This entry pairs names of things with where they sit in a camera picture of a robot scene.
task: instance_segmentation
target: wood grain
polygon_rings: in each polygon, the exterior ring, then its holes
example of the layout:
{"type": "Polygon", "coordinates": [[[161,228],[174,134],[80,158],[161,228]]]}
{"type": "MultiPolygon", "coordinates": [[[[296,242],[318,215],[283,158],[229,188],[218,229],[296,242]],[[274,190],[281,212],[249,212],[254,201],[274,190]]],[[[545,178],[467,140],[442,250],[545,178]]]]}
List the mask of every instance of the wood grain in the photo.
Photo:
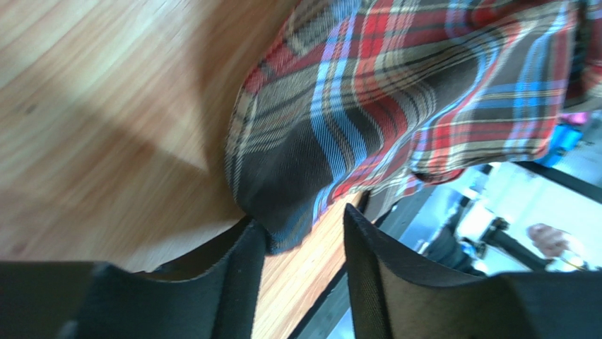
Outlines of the wood grain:
{"type": "MultiPolygon", "coordinates": [[[[233,225],[230,113],[296,2],[0,0],[0,260],[152,270],[233,225]]],[[[267,258],[254,338],[341,267],[345,202],[267,258]]]]}

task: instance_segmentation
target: wooden table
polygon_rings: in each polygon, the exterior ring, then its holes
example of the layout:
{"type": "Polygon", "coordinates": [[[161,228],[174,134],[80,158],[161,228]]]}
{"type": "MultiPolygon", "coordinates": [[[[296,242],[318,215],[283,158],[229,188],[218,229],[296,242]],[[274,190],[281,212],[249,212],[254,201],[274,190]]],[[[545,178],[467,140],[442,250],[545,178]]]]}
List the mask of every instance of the wooden table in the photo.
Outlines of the wooden table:
{"type": "MultiPolygon", "coordinates": [[[[296,2],[0,0],[0,260],[152,270],[233,225],[230,113],[296,2]]],[[[343,204],[267,258],[255,338],[341,267],[343,204]]]]}

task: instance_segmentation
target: plaid shirt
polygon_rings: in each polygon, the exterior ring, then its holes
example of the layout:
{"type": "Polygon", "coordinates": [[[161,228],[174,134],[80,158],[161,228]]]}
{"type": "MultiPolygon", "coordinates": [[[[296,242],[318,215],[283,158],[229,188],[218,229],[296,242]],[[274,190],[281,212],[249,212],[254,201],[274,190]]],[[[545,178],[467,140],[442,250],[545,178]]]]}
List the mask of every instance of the plaid shirt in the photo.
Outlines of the plaid shirt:
{"type": "Polygon", "coordinates": [[[536,159],[561,112],[602,106],[601,18],[594,0],[301,0],[240,91],[232,192],[277,254],[345,194],[375,218],[536,159]]]}

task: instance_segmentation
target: plaid pattern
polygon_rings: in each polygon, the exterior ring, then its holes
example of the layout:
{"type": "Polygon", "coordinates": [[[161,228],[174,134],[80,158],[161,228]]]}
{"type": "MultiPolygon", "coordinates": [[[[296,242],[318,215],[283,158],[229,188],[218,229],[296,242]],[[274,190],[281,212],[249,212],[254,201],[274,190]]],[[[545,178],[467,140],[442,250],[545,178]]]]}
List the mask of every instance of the plaid pattern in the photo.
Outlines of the plaid pattern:
{"type": "Polygon", "coordinates": [[[369,191],[374,218],[536,159],[561,111],[601,106],[601,18],[594,0],[301,0],[240,91],[234,196],[277,254],[345,194],[369,191]]]}

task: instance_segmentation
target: pink object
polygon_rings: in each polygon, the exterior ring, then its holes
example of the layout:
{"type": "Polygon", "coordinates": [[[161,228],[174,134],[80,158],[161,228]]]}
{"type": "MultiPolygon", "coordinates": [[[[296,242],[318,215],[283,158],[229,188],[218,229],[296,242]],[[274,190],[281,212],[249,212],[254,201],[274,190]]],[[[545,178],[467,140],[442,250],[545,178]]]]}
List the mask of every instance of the pink object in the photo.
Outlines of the pink object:
{"type": "Polygon", "coordinates": [[[581,126],[587,122],[589,117],[587,116],[587,112],[580,112],[564,113],[560,115],[560,118],[573,126],[581,126]]]}

